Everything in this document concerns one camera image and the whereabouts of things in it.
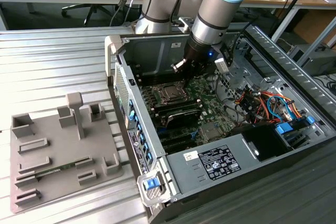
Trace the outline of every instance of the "blue clip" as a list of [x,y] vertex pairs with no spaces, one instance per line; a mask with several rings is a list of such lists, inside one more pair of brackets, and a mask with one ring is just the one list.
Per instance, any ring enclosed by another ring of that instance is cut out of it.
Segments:
[[153,162],[153,157],[152,157],[152,154],[150,152],[147,153],[147,158],[148,158],[148,163],[149,164],[152,164]]
[[280,134],[285,134],[285,133],[293,130],[293,128],[289,125],[289,123],[278,124],[276,129]]
[[145,142],[145,136],[143,133],[140,134],[140,143],[143,144]]
[[307,117],[307,121],[308,123],[313,124],[315,122],[315,119],[310,115]]
[[144,149],[144,152],[146,152],[146,151],[149,149],[149,147],[148,147],[148,143],[145,143],[145,144],[143,145],[143,149]]
[[144,184],[146,190],[150,190],[150,189],[159,187],[160,186],[160,181],[159,181],[158,178],[150,178],[148,180],[145,180],[143,182],[143,184]]
[[129,118],[130,120],[133,120],[133,119],[134,119],[134,116],[135,116],[135,111],[132,110],[128,118]]

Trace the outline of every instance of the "office chair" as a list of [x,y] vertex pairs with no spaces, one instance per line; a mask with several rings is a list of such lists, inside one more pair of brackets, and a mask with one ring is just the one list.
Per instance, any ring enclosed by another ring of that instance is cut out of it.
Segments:
[[100,10],[100,11],[106,13],[110,17],[113,16],[113,14],[109,10],[107,10],[106,8],[103,7],[103,5],[100,5],[100,4],[79,4],[79,5],[66,6],[66,7],[62,8],[62,16],[63,16],[63,18],[69,17],[67,15],[68,10],[79,9],[79,8],[84,8],[84,7],[90,7],[89,13],[84,20],[84,27],[86,27],[88,25],[88,22],[90,21],[92,13],[97,13],[97,10]]

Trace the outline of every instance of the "label sticker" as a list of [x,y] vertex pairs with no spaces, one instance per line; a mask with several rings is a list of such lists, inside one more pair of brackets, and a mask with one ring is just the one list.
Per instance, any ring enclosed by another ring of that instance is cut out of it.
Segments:
[[172,43],[172,48],[181,47],[181,43]]
[[198,156],[206,169],[209,178],[212,180],[222,178],[241,170],[227,145],[199,153]]
[[184,153],[183,156],[185,158],[186,161],[198,158],[198,152],[197,151],[192,151],[192,152],[188,152],[188,153]]

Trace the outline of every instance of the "wire bundle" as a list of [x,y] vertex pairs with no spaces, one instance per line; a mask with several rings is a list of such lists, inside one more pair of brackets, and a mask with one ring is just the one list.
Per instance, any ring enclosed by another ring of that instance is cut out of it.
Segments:
[[[252,94],[252,91],[244,91],[239,99],[235,101],[237,105],[240,105],[244,98],[247,98],[249,94]],[[281,102],[287,109],[290,117],[295,120],[299,119],[302,116],[296,109],[293,101],[289,98],[284,97],[282,94],[273,94],[268,91],[261,91],[258,98],[253,96],[254,100],[259,101],[259,104],[254,108],[251,108],[250,113],[250,123],[257,123],[258,121],[267,121],[270,123],[279,123],[286,121],[279,114],[276,113],[276,109],[281,111],[278,102]]]

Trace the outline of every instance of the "floor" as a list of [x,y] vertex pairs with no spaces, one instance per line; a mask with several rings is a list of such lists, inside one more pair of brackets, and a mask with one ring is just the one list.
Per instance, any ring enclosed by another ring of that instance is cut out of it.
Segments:
[[[34,3],[35,13],[30,14],[26,3],[3,3],[2,9],[10,30],[23,29],[53,29],[53,28],[77,28],[82,27],[84,19],[89,11],[89,8],[73,9],[67,12],[68,17],[64,18],[61,15],[62,7],[71,4],[48,4]],[[114,6],[105,6],[110,12],[114,13]],[[269,33],[276,17],[270,13],[270,9],[260,8],[240,8],[235,15],[234,22],[248,22],[251,19],[259,18],[254,22],[263,31]],[[113,26],[123,24],[127,8],[119,12],[113,21]],[[135,20],[139,15],[139,9],[131,9],[128,21]],[[91,16],[89,27],[104,27],[109,26],[111,17],[107,14],[97,11]],[[281,40],[278,41],[284,51],[289,51],[291,45],[306,44],[306,42],[297,36],[294,32],[285,32]]]

